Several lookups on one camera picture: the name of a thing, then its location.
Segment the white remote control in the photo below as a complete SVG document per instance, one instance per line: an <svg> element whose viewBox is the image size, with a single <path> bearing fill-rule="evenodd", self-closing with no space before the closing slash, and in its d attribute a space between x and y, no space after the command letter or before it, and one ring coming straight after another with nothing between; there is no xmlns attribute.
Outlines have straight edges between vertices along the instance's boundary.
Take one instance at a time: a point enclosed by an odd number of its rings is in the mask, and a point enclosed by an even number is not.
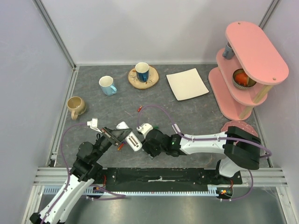
<svg viewBox="0 0 299 224"><path fill-rule="evenodd" d="M128 125L122 121L117 126L117 129L129 129ZM136 135L131 131L130 134L125 138L126 143L135 151L139 151L142 148L142 143L136 137Z"/></svg>

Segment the white battery compartment cover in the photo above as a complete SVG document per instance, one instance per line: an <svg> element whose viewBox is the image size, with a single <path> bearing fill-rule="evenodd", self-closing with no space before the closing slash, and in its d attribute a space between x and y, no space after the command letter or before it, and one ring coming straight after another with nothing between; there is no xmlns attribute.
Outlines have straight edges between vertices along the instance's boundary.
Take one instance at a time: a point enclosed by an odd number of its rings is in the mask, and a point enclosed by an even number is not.
<svg viewBox="0 0 299 224"><path fill-rule="evenodd" d="M176 123L172 124L171 126L172 126L173 130L175 131L175 133L177 133L177 134L181 133L181 131Z"/></svg>

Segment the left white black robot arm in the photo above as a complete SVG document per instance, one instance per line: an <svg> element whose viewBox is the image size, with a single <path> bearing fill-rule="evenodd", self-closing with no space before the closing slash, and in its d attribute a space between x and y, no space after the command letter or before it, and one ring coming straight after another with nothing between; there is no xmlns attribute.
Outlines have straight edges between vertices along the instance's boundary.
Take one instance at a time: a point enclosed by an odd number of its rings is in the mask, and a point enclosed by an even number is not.
<svg viewBox="0 0 299 224"><path fill-rule="evenodd" d="M112 146L119 146L131 134L131 128L102 128L95 143L83 142L78 147L76 160L67 169L67 180L51 202L40 212L30 216L33 224L64 224L84 191L103 177L99 158Z"/></svg>

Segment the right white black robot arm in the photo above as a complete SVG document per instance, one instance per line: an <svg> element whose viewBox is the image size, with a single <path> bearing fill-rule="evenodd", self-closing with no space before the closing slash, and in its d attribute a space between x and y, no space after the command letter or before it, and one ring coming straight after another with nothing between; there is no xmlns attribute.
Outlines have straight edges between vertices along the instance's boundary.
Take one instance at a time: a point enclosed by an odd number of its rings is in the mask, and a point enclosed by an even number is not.
<svg viewBox="0 0 299 224"><path fill-rule="evenodd" d="M260 139L236 126L211 135L163 134L150 124L137 128L143 135L143 150L154 158L161 153L172 157L212 153L225 156L214 171L218 183L226 183L241 169L258 170L260 163Z"/></svg>

